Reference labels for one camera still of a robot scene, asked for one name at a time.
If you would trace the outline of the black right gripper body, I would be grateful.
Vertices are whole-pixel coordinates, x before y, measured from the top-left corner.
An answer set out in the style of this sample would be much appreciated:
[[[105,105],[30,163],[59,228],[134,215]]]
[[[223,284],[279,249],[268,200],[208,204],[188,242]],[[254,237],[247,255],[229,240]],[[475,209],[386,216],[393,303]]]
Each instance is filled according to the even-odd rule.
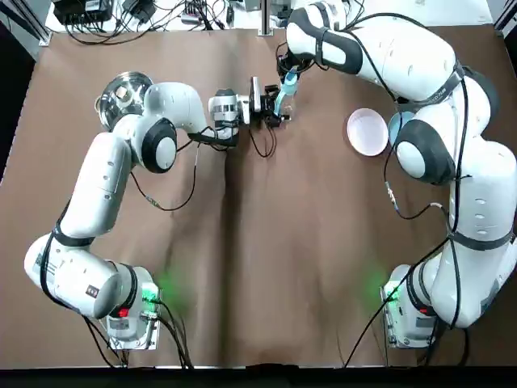
[[[276,69],[278,75],[286,75],[291,72],[298,74],[301,71],[301,61],[290,51],[276,55]]]

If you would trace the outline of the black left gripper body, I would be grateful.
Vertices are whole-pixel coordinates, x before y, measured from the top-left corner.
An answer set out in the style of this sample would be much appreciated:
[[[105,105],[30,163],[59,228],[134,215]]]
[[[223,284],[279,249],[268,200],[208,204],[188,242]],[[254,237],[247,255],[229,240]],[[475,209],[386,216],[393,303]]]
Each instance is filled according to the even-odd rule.
[[[262,120],[269,112],[265,95],[238,96],[239,124],[250,124],[253,120]]]

